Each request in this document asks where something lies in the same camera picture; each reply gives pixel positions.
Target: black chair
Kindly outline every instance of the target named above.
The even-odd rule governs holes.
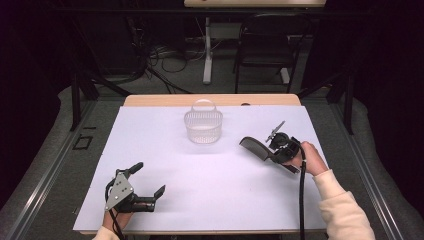
[[[240,66],[277,68],[277,74],[282,68],[290,68],[287,93],[290,92],[300,46],[311,26],[307,17],[287,13],[261,13],[244,20],[233,68],[235,93],[238,93]]]

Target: wooden desk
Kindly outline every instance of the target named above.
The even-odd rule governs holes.
[[[184,114],[198,99],[223,113],[221,138],[195,144]],[[251,106],[241,107],[243,103]],[[264,234],[299,230],[299,174],[262,161],[239,145],[245,136],[264,141],[281,131],[312,142],[322,154],[306,109],[294,94],[132,95],[121,107],[74,225],[95,234],[101,225],[105,186],[116,169],[144,167],[129,182],[139,196],[166,185],[154,213],[136,213],[125,228],[132,235]],[[320,196],[305,178],[305,229],[324,231]]]
[[[186,7],[193,8],[321,8],[326,0],[185,0]],[[212,81],[212,52],[211,52],[211,22],[206,18],[205,24],[206,57],[203,72],[203,83],[210,84]],[[281,71],[281,77],[285,83],[289,82],[287,69]]]

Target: sleeve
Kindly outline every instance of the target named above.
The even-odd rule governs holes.
[[[119,238],[115,233],[102,226],[97,231],[96,237],[93,240],[119,240]]]
[[[313,179],[321,195],[319,208],[330,240],[375,239],[365,212],[352,193],[340,186],[332,170]]]

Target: gray carpet floor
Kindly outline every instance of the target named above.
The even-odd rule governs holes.
[[[299,69],[295,76],[293,91],[300,91],[300,80],[307,59],[308,48],[306,47],[299,60]],[[212,72],[212,84],[204,85],[203,58],[187,63],[180,58],[168,58],[159,60],[153,68],[160,71],[169,81],[193,93],[232,93],[234,89],[234,75],[232,74],[234,58],[233,42],[222,42],[214,49],[214,65]],[[164,71],[180,70],[177,73]],[[275,82],[273,71],[258,71],[256,69],[244,69],[243,81],[251,82],[259,77],[266,77],[269,82]],[[120,85],[135,94],[167,94],[168,91],[162,81],[145,74],[143,77]],[[98,86],[101,97],[96,102],[86,101],[82,98],[84,118],[80,127],[73,133],[69,132],[72,124],[71,95],[70,89],[65,89],[60,98],[62,101],[61,111],[51,133],[45,140],[43,147],[34,159],[33,164],[22,179],[20,185],[0,212],[1,226],[0,239],[8,239],[20,231],[20,239],[90,239],[91,236],[83,236],[72,230],[88,190],[91,178],[97,166],[100,155],[107,141],[114,119],[124,99],[113,91]],[[245,85],[240,88],[241,92],[282,92],[284,87],[276,88]],[[327,89],[321,89],[302,99],[302,105],[306,106],[317,136],[320,140],[328,164],[334,169],[337,178],[345,189],[353,192],[358,203],[367,213],[377,239],[422,239],[424,223],[421,216],[404,200],[396,184],[384,170],[375,153],[374,141],[367,121],[367,110],[358,101],[354,101],[353,108],[353,131],[354,135],[346,137],[345,129],[340,125],[338,105],[329,105],[324,96]],[[90,147],[85,150],[74,149],[75,136],[87,136],[92,138]],[[379,214],[375,201],[370,197],[370,192],[364,184],[357,164],[357,157],[352,150],[349,140],[353,140],[367,167],[375,179],[377,188],[381,191],[385,207],[392,214],[390,217],[396,223],[400,231],[400,237],[392,234],[387,229]],[[40,188],[40,182],[46,178],[46,172],[51,166],[56,166],[56,175],[52,177],[50,187],[44,189],[45,198],[40,199],[36,210],[26,218],[24,213],[30,209],[34,191]],[[19,224],[17,220],[27,221],[27,224]],[[282,236],[282,239],[298,239],[297,234]],[[322,233],[308,233],[307,239],[326,239]]]

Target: basket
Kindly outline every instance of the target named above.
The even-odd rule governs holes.
[[[191,111],[184,116],[188,138],[195,143],[213,143],[221,137],[222,113],[215,103],[199,99],[191,106]]]

